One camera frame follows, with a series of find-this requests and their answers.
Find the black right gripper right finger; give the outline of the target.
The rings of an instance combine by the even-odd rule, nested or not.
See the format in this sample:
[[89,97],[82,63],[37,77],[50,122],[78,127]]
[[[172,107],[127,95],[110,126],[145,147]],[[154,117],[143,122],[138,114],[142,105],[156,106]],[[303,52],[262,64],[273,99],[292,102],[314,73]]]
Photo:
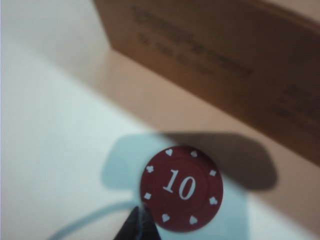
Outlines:
[[158,232],[156,223],[152,216],[152,213],[146,205],[143,206],[142,217],[142,239],[143,240],[160,240],[160,234]]

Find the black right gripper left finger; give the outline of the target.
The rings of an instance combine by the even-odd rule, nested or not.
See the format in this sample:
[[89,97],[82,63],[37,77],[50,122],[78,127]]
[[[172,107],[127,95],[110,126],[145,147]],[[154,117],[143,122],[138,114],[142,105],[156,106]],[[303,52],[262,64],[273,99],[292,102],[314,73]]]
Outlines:
[[140,224],[140,209],[138,206],[134,207],[124,224],[117,232],[114,240],[140,240],[142,236]]

